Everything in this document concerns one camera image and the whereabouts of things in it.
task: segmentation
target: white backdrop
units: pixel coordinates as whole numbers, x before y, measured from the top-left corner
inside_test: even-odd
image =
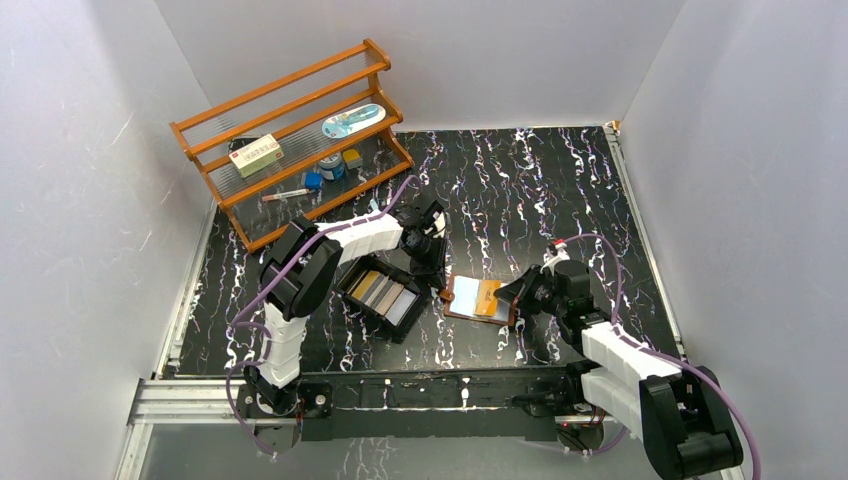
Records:
[[[398,130],[621,119],[683,0],[157,0],[213,104],[365,37]]]
[[[763,478],[848,471],[848,5],[690,1],[622,125],[687,350]]]
[[[150,0],[0,2],[0,478],[114,475],[210,198]]]

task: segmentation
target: pen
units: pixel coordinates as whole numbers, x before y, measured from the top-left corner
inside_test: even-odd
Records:
[[[281,193],[275,193],[273,195],[265,195],[265,196],[262,197],[262,201],[270,202],[270,201],[273,201],[273,200],[282,200],[284,198],[296,197],[298,195],[303,195],[303,194],[306,194],[306,193],[309,193],[309,192],[310,192],[310,190],[308,188],[301,188],[301,189],[298,189],[298,190],[292,190],[290,192],[281,192]]]

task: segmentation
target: black tray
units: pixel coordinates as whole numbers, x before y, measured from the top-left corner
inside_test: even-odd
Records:
[[[412,305],[409,306],[397,325],[392,324],[385,316],[380,315],[376,310],[347,293],[353,282],[359,278],[360,273],[369,270],[374,270],[388,276],[415,294],[415,300],[412,301]],[[367,319],[375,323],[379,322],[380,326],[390,333],[390,339],[393,343],[403,342],[407,334],[409,334],[409,330],[412,329],[418,317],[421,316],[424,307],[432,298],[430,287],[423,280],[413,277],[409,273],[380,260],[374,255],[366,255],[358,258],[336,284],[336,291],[342,296],[344,302],[355,310],[364,313]]]

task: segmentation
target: orange wooden rack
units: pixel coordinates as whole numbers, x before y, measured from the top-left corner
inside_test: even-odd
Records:
[[[305,215],[314,219],[413,166],[412,157],[391,130],[392,125],[403,121],[403,115],[386,96],[377,77],[378,72],[389,68],[391,62],[386,53],[371,39],[365,39],[362,44],[312,66],[182,122],[171,123],[186,156],[197,166],[248,251],[254,252],[279,238],[290,218],[278,217],[279,224],[266,226],[265,230],[271,230],[267,233],[262,229],[247,231],[239,220],[237,205],[249,199],[258,201],[263,191],[313,169],[322,158],[376,137],[388,149],[394,163],[312,210],[294,212],[291,217]],[[365,103],[383,106],[386,117],[342,139],[323,136],[321,124],[327,117]],[[242,178],[229,160],[227,144],[241,135],[267,134],[267,129],[274,127],[280,127],[271,133],[283,150],[283,158]]]

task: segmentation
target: black table surface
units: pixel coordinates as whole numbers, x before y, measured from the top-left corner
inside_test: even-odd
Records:
[[[398,134],[415,160],[422,187],[415,195],[436,199],[450,218],[447,269],[474,278],[510,281],[542,263],[544,248],[557,238],[599,233],[621,256],[625,328],[655,348],[675,352],[674,338],[651,274],[622,181],[600,127]],[[382,207],[406,175],[333,210],[323,221],[348,219]],[[255,358],[258,337],[227,325],[258,291],[266,250],[248,254],[227,217],[217,213],[191,305],[179,367],[182,376],[223,375],[238,360]],[[592,289],[598,306],[609,312],[615,293],[615,268],[599,242],[568,246],[572,259],[595,272]],[[382,255],[404,268],[402,252]],[[344,272],[338,271],[337,278]],[[254,321],[262,321],[261,309]],[[560,364],[579,359],[560,338],[550,315],[519,320],[506,327],[447,317],[434,299],[400,344],[366,322],[331,293],[307,322],[301,370],[392,371],[494,368]]]

